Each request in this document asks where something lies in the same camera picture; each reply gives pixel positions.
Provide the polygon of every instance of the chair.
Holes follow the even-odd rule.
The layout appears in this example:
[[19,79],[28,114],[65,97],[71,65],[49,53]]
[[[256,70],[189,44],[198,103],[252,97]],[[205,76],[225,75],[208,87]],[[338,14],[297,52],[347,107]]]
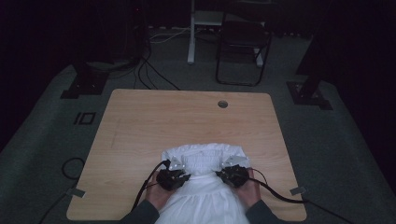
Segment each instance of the chair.
[[[217,51],[216,81],[218,83],[256,86],[262,81],[273,32],[281,20],[281,15],[280,5],[271,1],[237,0],[232,1],[224,9]],[[254,56],[254,63],[261,56],[262,50],[265,49],[258,80],[252,82],[221,80],[219,77],[220,58],[224,51],[228,51],[224,50],[224,48],[248,49],[249,53]]]

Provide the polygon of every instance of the chair leg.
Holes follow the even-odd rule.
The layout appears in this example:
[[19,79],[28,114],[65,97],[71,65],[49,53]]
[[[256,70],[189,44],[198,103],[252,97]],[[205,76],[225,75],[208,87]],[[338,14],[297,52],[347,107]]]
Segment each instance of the chair leg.
[[267,62],[268,53],[270,52],[271,42],[272,42],[272,35],[270,35],[268,38],[268,43],[267,43],[267,47],[265,48],[264,58],[262,59],[262,70],[260,71],[259,80],[254,84],[254,86],[257,86],[262,81],[262,75],[264,74],[264,69],[265,69],[265,65]]
[[218,82],[218,83],[222,83],[221,82],[221,80],[219,79],[219,66],[220,66],[220,55],[221,55],[221,41],[219,42],[219,45],[218,45],[218,52],[216,53],[216,59],[217,59],[217,62],[216,62],[216,81]]

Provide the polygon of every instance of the hole in table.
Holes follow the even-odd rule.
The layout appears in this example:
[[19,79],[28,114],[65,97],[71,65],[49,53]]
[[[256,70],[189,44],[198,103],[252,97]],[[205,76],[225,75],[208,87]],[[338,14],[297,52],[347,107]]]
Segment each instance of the hole in table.
[[218,106],[220,107],[220,108],[227,108],[227,106],[228,106],[228,103],[227,103],[227,101],[219,101],[218,102]]

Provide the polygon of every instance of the person's arm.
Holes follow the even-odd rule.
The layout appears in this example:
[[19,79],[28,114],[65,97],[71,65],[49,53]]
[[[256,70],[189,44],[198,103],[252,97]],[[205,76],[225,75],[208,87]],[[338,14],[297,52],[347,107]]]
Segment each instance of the person's arm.
[[[247,169],[248,175],[254,178],[253,170]],[[247,220],[250,224],[287,223],[277,218],[262,200],[260,185],[248,180],[243,186],[234,190],[239,200],[247,207]]]
[[130,212],[119,224],[154,224],[160,217],[158,210],[147,200],[141,202],[134,211]]
[[158,185],[157,174],[158,172],[155,172],[151,182],[148,183],[151,187],[147,188],[145,200],[120,220],[119,224],[154,224],[160,217],[158,211],[165,206],[175,191],[168,191]]

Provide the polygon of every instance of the table leg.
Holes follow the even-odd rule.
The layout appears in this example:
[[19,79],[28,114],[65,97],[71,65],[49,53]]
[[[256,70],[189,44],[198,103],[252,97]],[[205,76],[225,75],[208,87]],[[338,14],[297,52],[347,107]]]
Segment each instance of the table leg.
[[189,55],[187,58],[188,64],[194,63],[195,56],[195,1],[191,0],[191,32],[190,32],[190,46]]

